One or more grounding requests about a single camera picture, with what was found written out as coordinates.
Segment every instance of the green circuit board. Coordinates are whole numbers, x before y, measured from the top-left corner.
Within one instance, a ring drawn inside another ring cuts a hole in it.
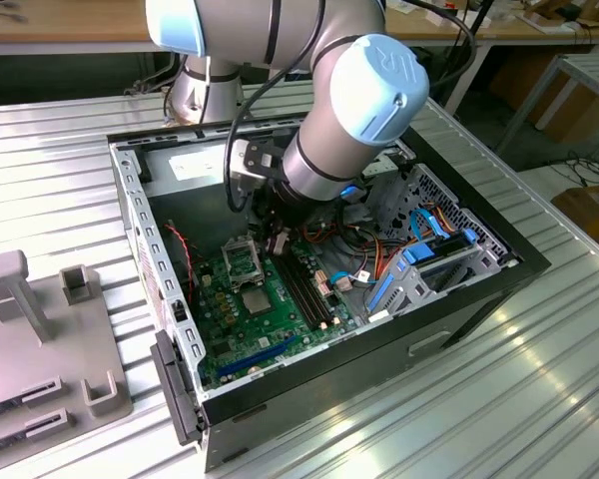
[[[306,274],[321,269],[308,244],[294,244],[293,253],[306,268]],[[249,255],[231,258],[232,271],[251,271],[251,261]],[[323,303],[338,323],[310,330],[270,258],[264,257],[262,268],[264,284],[245,284],[234,292],[221,254],[195,265],[196,275],[203,279],[196,324],[207,351],[199,368],[206,388],[216,388],[245,376],[248,367],[224,376],[219,371],[273,346],[284,344],[286,350],[250,367],[264,368],[277,362],[280,356],[290,357],[358,328],[345,297],[336,291],[334,298],[323,299]],[[205,284],[205,275],[211,277],[210,283],[207,278]],[[317,288],[314,279],[311,284]]]

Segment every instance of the blue pcie slot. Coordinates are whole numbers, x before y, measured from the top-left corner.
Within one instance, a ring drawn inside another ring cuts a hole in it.
[[[297,339],[297,336],[291,336],[289,339],[285,339],[284,341],[276,344],[274,346],[268,347],[260,352],[256,352],[252,356],[245,357],[244,359],[240,359],[239,361],[232,362],[231,364],[227,364],[226,366],[222,366],[218,369],[218,377],[226,376],[227,374],[234,374],[242,369],[247,367],[255,366],[256,364],[266,361],[267,359],[271,359],[272,357],[278,356],[285,352],[289,345]]]
[[[389,273],[388,276],[386,277],[386,279],[383,281],[381,288],[379,289],[377,294],[373,297],[372,301],[370,302],[370,305],[368,306],[368,309],[370,311],[373,311],[375,309],[375,307],[377,306],[377,303],[379,302],[379,300],[381,299],[383,294],[386,292],[386,290],[388,289],[388,287],[390,286],[390,284],[392,283],[393,280],[394,280],[394,277],[393,277],[392,273]]]

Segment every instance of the metal workbench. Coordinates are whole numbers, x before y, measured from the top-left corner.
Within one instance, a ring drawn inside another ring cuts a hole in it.
[[[530,112],[532,112],[545,91],[552,85],[553,80],[560,72],[563,72],[570,77],[570,88],[565,88],[559,94],[560,97],[564,98],[555,99],[553,104],[549,107],[549,110],[552,109],[554,111],[546,112],[544,116],[547,115],[552,118],[577,84],[584,85],[595,94],[599,95],[599,54],[557,55],[552,59],[524,102],[521,104],[521,107],[517,109],[512,120],[508,122],[503,137],[495,149],[498,155],[501,155],[508,145],[510,145],[524,120],[530,115]],[[542,130],[546,124],[547,122],[540,120],[537,123],[537,128]],[[598,153],[599,145],[595,151],[595,154]]]
[[[309,88],[278,87],[255,114],[305,111]],[[104,139],[161,125],[158,95],[0,108],[0,250],[25,250],[34,277],[78,262],[98,270],[135,405],[0,478],[200,477],[151,362]],[[438,106],[413,127],[552,267],[467,340],[213,477],[599,477],[599,248]]]

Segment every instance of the motherboard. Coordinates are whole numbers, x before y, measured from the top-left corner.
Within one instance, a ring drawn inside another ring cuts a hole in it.
[[[207,349],[199,368],[205,388],[255,374],[360,326],[344,296],[319,279],[323,267],[302,241],[283,256],[261,255],[252,241],[230,242],[194,271],[201,279],[196,324]]]

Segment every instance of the ram slot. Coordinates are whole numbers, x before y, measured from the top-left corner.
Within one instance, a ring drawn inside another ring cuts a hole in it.
[[[299,308],[308,329],[314,331],[322,322],[329,322],[328,309],[310,279],[306,277],[303,264],[292,253],[274,257],[273,264]]]

